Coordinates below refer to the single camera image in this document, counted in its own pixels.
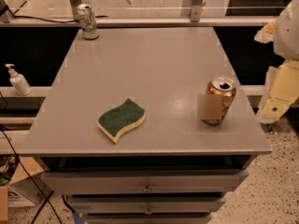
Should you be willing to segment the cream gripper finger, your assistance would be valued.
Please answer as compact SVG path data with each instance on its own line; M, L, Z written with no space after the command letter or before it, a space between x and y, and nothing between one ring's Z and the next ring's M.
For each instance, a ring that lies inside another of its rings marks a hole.
M278 121L299 98L299 62L285 61L279 68L270 66L256 119L262 124Z
M260 43L267 44L273 41L277 19L274 19L267 23L261 30L259 30L254 36L254 40Z

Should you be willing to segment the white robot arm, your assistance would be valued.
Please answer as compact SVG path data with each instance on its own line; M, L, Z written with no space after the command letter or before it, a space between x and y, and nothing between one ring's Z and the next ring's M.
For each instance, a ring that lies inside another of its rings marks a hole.
M260 43L273 42L274 52L284 62L270 66L256 118L263 124L279 120L299 98L299 0L291 0L277 19L254 36Z

